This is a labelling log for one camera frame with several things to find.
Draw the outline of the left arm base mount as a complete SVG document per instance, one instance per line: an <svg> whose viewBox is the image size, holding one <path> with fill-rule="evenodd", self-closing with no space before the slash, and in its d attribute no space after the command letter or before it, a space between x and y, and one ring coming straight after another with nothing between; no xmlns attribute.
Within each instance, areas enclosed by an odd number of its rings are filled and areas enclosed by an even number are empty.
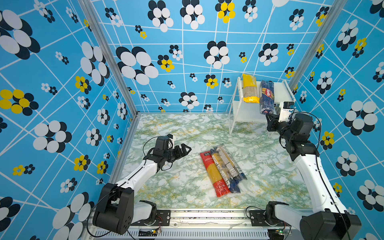
<svg viewBox="0 0 384 240"><path fill-rule="evenodd" d="M157 210L154 220L140 220L132 223L131 226L140 227L168 227L171 220L171 210Z"/></svg>

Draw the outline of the yellow spaghetti bag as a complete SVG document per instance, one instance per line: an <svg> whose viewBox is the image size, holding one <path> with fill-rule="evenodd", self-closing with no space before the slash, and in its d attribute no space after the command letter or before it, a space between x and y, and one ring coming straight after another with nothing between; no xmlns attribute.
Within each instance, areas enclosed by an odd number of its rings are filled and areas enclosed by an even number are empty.
<svg viewBox="0 0 384 240"><path fill-rule="evenodd" d="M243 74L243 101L252 104L260 103L257 79L255 76Z"/></svg>

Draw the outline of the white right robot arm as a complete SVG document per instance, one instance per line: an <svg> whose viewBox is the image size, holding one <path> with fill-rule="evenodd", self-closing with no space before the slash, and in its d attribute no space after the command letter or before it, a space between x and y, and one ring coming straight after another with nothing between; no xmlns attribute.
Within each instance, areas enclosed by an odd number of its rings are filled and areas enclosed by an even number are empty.
<svg viewBox="0 0 384 240"><path fill-rule="evenodd" d="M362 227L358 216L348 213L323 169L320 154L309 140L313 118L296 113L288 121L267 114L267 130L285 140L285 150L296 165L309 192L313 212L305 216L289 204L270 201L265 219L271 225L285 222L299 230L305 240L352 240Z"/></svg>

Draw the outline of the red spaghetti bag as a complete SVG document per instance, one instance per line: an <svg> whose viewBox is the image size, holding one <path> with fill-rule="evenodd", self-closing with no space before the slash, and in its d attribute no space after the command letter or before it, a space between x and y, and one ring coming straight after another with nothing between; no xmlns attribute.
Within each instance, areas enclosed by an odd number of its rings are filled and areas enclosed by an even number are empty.
<svg viewBox="0 0 384 240"><path fill-rule="evenodd" d="M206 168L208 176L213 184L217 197L220 198L224 195L229 194L230 190L226 182L222 178L222 175L219 172L211 153L203 152L203 153L200 153L200 156L202 158L202 161Z"/></svg>

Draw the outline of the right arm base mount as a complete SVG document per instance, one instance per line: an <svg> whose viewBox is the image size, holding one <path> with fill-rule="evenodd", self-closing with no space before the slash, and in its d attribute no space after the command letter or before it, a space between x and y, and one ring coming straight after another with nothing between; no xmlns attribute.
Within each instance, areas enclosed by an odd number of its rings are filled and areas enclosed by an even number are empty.
<svg viewBox="0 0 384 240"><path fill-rule="evenodd" d="M272 228L278 228L278 229L290 227L289 224L283 221L280 221L274 224L268 223L264 210L248 209L246 216L251 221L252 227L272 227Z"/></svg>

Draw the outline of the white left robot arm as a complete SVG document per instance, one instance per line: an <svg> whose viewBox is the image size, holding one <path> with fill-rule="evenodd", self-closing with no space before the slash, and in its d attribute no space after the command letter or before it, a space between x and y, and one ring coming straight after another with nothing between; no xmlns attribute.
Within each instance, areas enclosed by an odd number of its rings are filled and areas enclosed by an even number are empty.
<svg viewBox="0 0 384 240"><path fill-rule="evenodd" d="M157 174L166 162L173 163L187 156L192 148L181 144L163 150L151 148L142 163L123 180L106 184L93 210L92 224L109 232L123 235L131 224L153 224L157 220L157 205L141 200L135 203L137 191Z"/></svg>

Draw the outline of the blue Barilla spaghetti bag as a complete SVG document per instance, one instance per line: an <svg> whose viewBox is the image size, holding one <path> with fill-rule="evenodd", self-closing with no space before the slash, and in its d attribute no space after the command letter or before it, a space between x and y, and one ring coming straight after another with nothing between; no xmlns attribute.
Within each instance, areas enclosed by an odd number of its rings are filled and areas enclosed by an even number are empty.
<svg viewBox="0 0 384 240"><path fill-rule="evenodd" d="M274 83L261 81L260 112L261 114L273 114L275 109Z"/></svg>

